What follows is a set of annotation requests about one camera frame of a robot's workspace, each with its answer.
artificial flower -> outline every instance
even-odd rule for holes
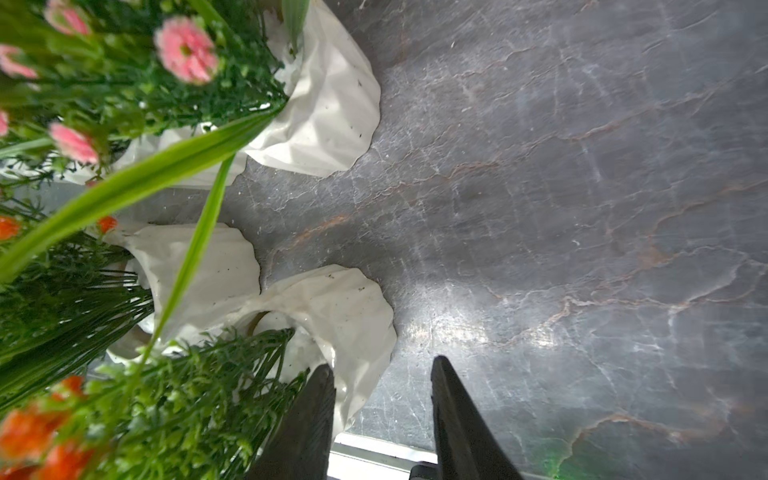
[[[173,17],[154,33],[163,66],[184,82],[202,85],[214,79],[219,58],[208,34],[189,17]]]
[[[118,221],[114,217],[109,216],[100,218],[96,223],[98,224],[98,229],[102,233],[107,233],[118,225]]]
[[[63,402],[69,396],[84,398],[85,394],[83,393],[83,381],[83,377],[81,376],[69,376],[59,382],[59,384],[55,387],[58,391],[53,392],[51,397],[54,400],[58,400],[59,402]]]
[[[69,0],[48,0],[43,15],[51,27],[65,35],[91,34],[91,27],[85,21],[85,12],[73,6]]]
[[[40,412],[34,405],[12,411],[0,425],[0,457],[12,462],[39,460],[67,417],[65,412]]]
[[[9,77],[37,78],[38,72],[33,68],[22,65],[14,60],[13,55],[21,52],[22,50],[19,47],[0,44],[0,70],[3,70]]]
[[[5,110],[0,110],[0,137],[4,137],[8,134],[9,121],[10,118],[8,117],[8,112]]]
[[[0,215],[0,242],[15,237],[21,229],[21,224],[14,217]]]
[[[4,468],[0,470],[0,480],[30,480],[37,470],[37,465]]]
[[[51,124],[51,137],[61,154],[82,164],[97,164],[98,153],[91,139],[79,131],[65,127],[60,123]]]
[[[73,440],[56,445],[38,472],[38,480],[77,480],[88,466],[94,449],[83,449]]]

white ceramic vase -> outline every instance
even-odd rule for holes
[[[311,0],[303,63],[288,104],[243,149],[262,165],[327,177],[368,151],[381,87],[371,64],[322,0]]]
[[[146,225],[121,223],[104,239],[133,255],[127,270],[139,274],[139,283],[152,290],[154,315],[139,324],[146,333],[154,331],[154,319],[167,305],[195,225]],[[259,295],[259,264],[253,245],[236,228],[219,224],[214,229],[205,256],[181,304],[163,329],[164,346],[172,339],[197,343],[201,333],[216,324],[236,323],[240,309]],[[132,359],[135,348],[148,341],[136,328],[110,348],[115,359]]]
[[[397,340],[392,307],[379,284],[356,268],[329,265],[275,283],[243,310],[270,312],[255,333],[296,328],[280,380],[328,363],[336,386],[334,437],[352,426]]]

gray marble countertop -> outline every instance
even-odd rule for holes
[[[431,448],[445,354],[523,470],[765,478],[765,0],[329,6],[382,85],[370,152],[325,180],[250,162],[221,220],[266,287],[381,283],[399,343],[353,432]]]

orange flower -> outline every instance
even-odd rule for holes
[[[85,398],[85,394],[83,393],[83,377],[73,375],[69,376],[63,380],[61,380],[58,384],[61,390],[61,393],[59,392],[53,392],[51,397],[53,400],[56,400],[58,402],[63,402],[66,398],[70,396],[70,394]]]
[[[45,458],[38,480],[77,480],[94,452],[94,449],[81,449],[72,440],[56,445]]]
[[[64,412],[40,413],[36,406],[14,410],[0,425],[0,456],[13,462],[39,460],[67,417]]]
[[[15,237],[21,228],[15,218],[0,215],[0,242]]]
[[[0,470],[0,480],[29,480],[37,470],[37,465],[4,468]]]
[[[102,233],[107,233],[118,225],[118,221],[114,217],[109,216],[101,218],[96,223],[98,223],[98,228]]]

pink flower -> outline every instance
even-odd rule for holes
[[[12,55],[21,52],[22,50],[19,47],[0,44],[0,70],[3,70],[9,77],[21,75],[26,78],[37,78],[38,72],[26,65],[18,63],[12,58]]]
[[[163,66],[179,80],[202,85],[214,79],[219,58],[208,34],[191,18],[173,17],[154,33]]]
[[[44,15],[48,23],[63,34],[91,34],[91,27],[84,20],[85,12],[80,7],[73,7],[69,0],[48,0]]]
[[[72,130],[62,124],[51,124],[51,137],[65,157],[82,164],[97,164],[98,153],[91,144],[91,139],[79,131]]]
[[[8,112],[5,110],[0,110],[0,137],[4,137],[8,134],[9,121],[10,118],[8,117]]]

